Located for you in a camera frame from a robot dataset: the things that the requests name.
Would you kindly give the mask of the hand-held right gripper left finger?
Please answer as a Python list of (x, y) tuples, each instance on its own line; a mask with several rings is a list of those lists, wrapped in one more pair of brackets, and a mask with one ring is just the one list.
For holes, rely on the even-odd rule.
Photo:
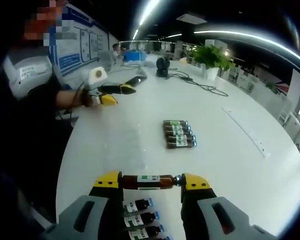
[(81, 195), (43, 232), (45, 240), (109, 240), (119, 235), (123, 215), (122, 172), (99, 177), (88, 195)]

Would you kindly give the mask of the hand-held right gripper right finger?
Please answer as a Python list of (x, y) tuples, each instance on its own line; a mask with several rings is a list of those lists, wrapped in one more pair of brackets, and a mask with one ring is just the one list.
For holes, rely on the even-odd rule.
[(206, 179), (181, 176), (181, 219), (187, 240), (276, 240), (225, 197), (217, 196)]

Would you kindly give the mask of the person's left hand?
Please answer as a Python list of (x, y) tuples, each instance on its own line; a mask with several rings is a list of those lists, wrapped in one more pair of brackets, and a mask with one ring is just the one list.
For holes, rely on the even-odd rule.
[(85, 107), (92, 107), (94, 105), (92, 96), (88, 90), (84, 89), (80, 95), (81, 104)]

